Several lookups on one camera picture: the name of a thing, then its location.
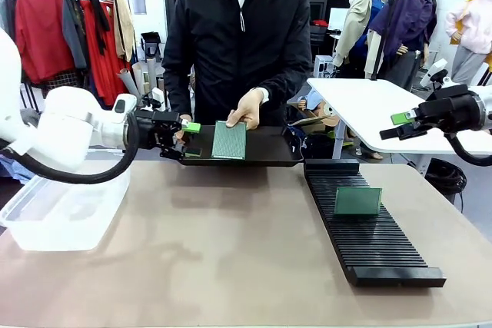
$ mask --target table leg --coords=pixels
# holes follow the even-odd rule
[[[425,177],[427,169],[429,169],[429,164],[431,163],[431,160],[432,156],[430,156],[429,154],[420,155],[416,163],[417,166],[415,167],[415,169],[418,170],[418,173]]]
[[[344,146],[346,127],[347,125],[345,124],[345,122],[340,120],[340,122],[337,124],[337,127],[335,128],[335,147],[333,149],[333,159],[341,158],[341,149]]]

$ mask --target pink sweatshirt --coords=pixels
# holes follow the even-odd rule
[[[452,36],[456,22],[463,19],[461,44],[477,54],[492,51],[492,0],[465,2],[446,16],[446,33]]]

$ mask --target red garment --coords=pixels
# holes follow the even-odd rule
[[[63,37],[63,0],[17,0],[15,43],[32,82],[75,68]]]
[[[102,31],[95,27],[95,13],[90,1],[81,0],[80,2],[84,9],[85,30],[95,87],[103,102],[108,106],[112,106],[119,94],[128,93],[125,84],[123,84],[117,74],[120,73],[121,69],[129,68],[129,64],[116,54],[115,29],[112,18],[114,14],[113,4],[101,2],[102,10],[111,29],[110,31]],[[106,49],[104,50],[104,55],[99,52],[96,33],[100,34],[105,41]]]

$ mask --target clear plastic bin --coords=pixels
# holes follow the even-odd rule
[[[109,228],[129,184],[129,169],[93,185],[36,176],[0,210],[0,224],[23,250],[91,250]]]

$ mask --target black hose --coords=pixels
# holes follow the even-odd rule
[[[9,148],[0,150],[0,154],[4,154],[6,157],[17,161],[31,172],[36,173],[39,177],[52,181],[65,182],[66,184],[100,184],[116,178],[130,167],[131,162],[137,155],[139,141],[137,118],[134,113],[130,113],[128,115],[128,146],[125,155],[113,168],[99,174],[73,174],[57,171],[46,167],[27,154],[19,155]],[[5,144],[8,143],[3,140],[0,141],[0,147],[6,146]]]
[[[463,145],[458,140],[456,134],[445,134],[445,138],[449,141],[451,147],[456,152],[457,156],[477,167],[490,167],[492,166],[492,155],[489,157],[475,157],[468,151],[464,150]]]

